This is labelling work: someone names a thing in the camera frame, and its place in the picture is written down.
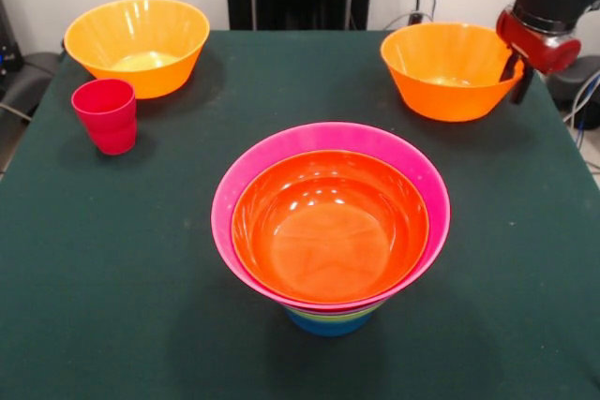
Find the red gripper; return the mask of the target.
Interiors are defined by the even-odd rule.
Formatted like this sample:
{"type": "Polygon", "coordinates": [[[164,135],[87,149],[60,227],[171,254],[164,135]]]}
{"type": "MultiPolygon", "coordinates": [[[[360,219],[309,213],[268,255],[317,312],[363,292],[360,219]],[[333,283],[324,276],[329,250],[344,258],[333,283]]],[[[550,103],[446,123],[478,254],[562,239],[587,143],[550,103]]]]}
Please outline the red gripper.
{"type": "Polygon", "coordinates": [[[521,75],[521,57],[528,64],[523,68],[520,81],[514,86],[510,101],[519,105],[531,86],[534,70],[549,74],[564,70],[577,58],[581,43],[570,34],[548,36],[524,25],[507,7],[499,16],[496,32],[514,52],[508,57],[499,82],[518,81],[521,75]]]}

